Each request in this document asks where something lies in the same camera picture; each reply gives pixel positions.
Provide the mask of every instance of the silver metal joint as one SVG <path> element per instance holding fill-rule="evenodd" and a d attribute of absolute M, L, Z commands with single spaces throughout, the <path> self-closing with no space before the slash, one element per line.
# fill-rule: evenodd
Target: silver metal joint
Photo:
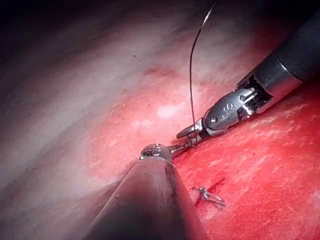
<path fill-rule="evenodd" d="M 160 157 L 167 161 L 172 162 L 173 154 L 172 154 L 172 151 L 169 149 L 169 147 L 162 144 L 153 143 L 153 144 L 147 145 L 141 151 L 140 160 L 144 160 L 149 157 Z"/>
<path fill-rule="evenodd" d="M 233 125 L 249 118 L 254 112 L 247 103 L 255 96 L 254 87 L 238 88 L 223 96 L 204 115 L 204 126 L 207 132 L 213 136 L 224 133 Z"/>
<path fill-rule="evenodd" d="M 252 103 L 259 104 L 259 106 L 254 107 L 254 111 L 260 114 L 302 83 L 301 80 L 286 69 L 280 62 L 276 52 L 274 52 L 245 77 L 238 84 L 238 87 L 243 88 L 243 85 L 255 85 L 257 89 L 260 88 L 257 95 L 258 101 Z"/>

